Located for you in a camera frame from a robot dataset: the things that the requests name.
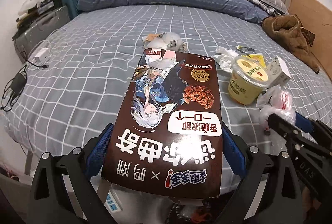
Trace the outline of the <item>small white carton box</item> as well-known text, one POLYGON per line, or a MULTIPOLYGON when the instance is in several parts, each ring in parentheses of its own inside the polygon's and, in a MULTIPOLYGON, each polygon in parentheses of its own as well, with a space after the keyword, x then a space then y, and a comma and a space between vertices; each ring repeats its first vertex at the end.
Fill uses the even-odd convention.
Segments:
POLYGON ((286 62, 279 56, 276 56, 267 65, 267 72, 269 74, 270 81, 269 87, 273 87, 276 85, 284 86, 292 78, 286 62))

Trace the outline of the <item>brown cookie box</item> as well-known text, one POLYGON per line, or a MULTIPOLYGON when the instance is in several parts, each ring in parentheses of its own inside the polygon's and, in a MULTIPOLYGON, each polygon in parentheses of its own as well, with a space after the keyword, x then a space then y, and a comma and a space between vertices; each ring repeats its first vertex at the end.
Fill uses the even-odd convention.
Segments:
POLYGON ((214 59, 144 50, 111 134, 103 179, 180 199, 218 196, 221 115, 214 59))

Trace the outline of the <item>black lined trash bin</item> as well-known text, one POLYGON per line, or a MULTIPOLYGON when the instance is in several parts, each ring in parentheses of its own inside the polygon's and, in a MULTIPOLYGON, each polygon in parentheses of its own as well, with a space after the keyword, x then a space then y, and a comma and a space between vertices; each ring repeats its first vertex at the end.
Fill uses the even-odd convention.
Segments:
POLYGON ((165 223, 208 223, 211 219, 204 200, 183 199, 171 206, 165 223))

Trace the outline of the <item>white red plastic bag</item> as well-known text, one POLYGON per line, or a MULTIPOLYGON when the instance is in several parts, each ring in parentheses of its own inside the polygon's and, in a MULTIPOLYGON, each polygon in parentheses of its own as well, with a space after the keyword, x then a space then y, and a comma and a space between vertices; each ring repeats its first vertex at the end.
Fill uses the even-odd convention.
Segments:
POLYGON ((257 98, 256 107, 259 108, 259 125, 267 136, 270 135, 268 118, 271 114, 276 114, 288 123, 295 125, 293 97, 279 84, 261 93, 257 98))

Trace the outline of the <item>white power strip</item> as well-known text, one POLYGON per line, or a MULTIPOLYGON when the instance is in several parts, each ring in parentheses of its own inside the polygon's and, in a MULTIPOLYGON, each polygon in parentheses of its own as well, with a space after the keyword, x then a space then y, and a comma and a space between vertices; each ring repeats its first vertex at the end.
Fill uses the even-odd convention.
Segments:
POLYGON ((119 213, 123 211, 117 194, 112 190, 111 183, 101 179, 97 194, 109 213, 119 213))

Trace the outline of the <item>yellow pudding cup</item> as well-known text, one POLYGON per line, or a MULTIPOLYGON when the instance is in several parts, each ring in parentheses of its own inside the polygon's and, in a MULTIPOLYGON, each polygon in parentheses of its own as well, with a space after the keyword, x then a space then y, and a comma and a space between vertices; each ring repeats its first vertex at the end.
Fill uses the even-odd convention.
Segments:
POLYGON ((234 59, 228 93, 235 101, 250 105, 269 85, 268 71, 261 64, 242 56, 234 59))

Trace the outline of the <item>yellow snack wrapper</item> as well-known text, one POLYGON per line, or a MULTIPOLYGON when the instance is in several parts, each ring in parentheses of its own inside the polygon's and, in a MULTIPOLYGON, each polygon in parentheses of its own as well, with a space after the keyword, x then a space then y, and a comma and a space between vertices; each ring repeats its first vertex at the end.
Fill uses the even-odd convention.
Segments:
POLYGON ((242 57, 252 59, 257 63, 260 63, 264 68, 266 67, 264 56, 261 53, 256 53, 253 48, 238 45, 236 49, 240 52, 242 57))

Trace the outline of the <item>grey checked bed sheet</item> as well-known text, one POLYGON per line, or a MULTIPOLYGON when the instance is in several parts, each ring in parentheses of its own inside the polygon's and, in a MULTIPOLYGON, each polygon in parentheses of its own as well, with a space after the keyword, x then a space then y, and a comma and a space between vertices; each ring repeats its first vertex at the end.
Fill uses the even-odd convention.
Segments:
POLYGON ((80 14, 53 33, 45 70, 28 82, 5 129, 37 155, 66 154, 116 120, 150 33, 177 33, 191 53, 211 56, 217 47, 253 48, 271 61, 282 58, 291 74, 286 89, 294 109, 331 125, 331 81, 275 43, 257 24, 227 14, 179 6, 124 6, 80 14))

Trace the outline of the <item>crumpled white tissue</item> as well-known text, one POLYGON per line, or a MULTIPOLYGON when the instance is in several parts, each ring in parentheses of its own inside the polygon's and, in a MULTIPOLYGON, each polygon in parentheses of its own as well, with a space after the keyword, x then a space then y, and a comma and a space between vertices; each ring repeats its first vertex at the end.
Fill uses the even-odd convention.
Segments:
POLYGON ((239 54, 236 51, 217 46, 216 54, 212 57, 223 71, 232 73, 232 65, 238 55, 239 54))

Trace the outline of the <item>brown fleece garment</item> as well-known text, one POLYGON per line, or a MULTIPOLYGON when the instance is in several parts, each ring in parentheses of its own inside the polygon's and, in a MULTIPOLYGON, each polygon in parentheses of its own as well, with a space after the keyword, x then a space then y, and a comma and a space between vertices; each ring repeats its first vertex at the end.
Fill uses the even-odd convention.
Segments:
POLYGON ((297 15, 267 17, 262 22, 262 28, 270 38, 305 63, 315 74, 320 72, 310 50, 316 35, 303 27, 297 15))

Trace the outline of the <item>wooden headboard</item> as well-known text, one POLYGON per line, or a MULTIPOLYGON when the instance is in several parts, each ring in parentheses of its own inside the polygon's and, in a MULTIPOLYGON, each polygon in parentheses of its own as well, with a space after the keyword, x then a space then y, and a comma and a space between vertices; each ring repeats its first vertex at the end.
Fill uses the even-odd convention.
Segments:
POLYGON ((304 27, 316 35, 311 52, 331 77, 331 10, 317 0, 291 0, 289 13, 296 14, 304 27))

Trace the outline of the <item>black power adapter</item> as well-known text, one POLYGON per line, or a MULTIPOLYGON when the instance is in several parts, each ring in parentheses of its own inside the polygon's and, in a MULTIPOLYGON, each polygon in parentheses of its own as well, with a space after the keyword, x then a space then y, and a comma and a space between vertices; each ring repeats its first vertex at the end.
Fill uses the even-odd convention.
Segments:
POLYGON ((26 85, 27 82, 27 76, 26 72, 18 72, 15 77, 13 78, 13 81, 11 82, 10 88, 13 91, 13 95, 16 97, 20 95, 26 85))

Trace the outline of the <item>white charger adapter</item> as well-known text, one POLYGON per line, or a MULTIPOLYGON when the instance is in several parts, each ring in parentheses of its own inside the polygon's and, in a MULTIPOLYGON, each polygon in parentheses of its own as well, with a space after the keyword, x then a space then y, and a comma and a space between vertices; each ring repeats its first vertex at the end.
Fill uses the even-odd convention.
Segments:
POLYGON ((45 63, 49 54, 50 54, 50 48, 48 47, 41 48, 34 55, 34 62, 37 64, 45 63))

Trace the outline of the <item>clear plastic wrapper pile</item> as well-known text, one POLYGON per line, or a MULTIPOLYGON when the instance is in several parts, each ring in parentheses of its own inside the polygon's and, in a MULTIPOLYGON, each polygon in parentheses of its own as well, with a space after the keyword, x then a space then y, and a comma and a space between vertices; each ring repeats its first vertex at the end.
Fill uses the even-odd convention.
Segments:
POLYGON ((165 49, 175 52, 188 52, 187 43, 176 33, 148 34, 142 37, 144 49, 165 49))

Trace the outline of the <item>grey suitcase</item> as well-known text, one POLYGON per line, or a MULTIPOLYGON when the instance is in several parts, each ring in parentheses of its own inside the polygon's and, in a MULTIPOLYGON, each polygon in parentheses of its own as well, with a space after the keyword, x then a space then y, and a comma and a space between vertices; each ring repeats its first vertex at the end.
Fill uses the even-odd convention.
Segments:
POLYGON ((19 29, 12 39, 20 61, 24 63, 24 58, 36 49, 40 41, 45 40, 53 31, 61 28, 69 21, 68 8, 63 6, 42 15, 27 28, 19 29))

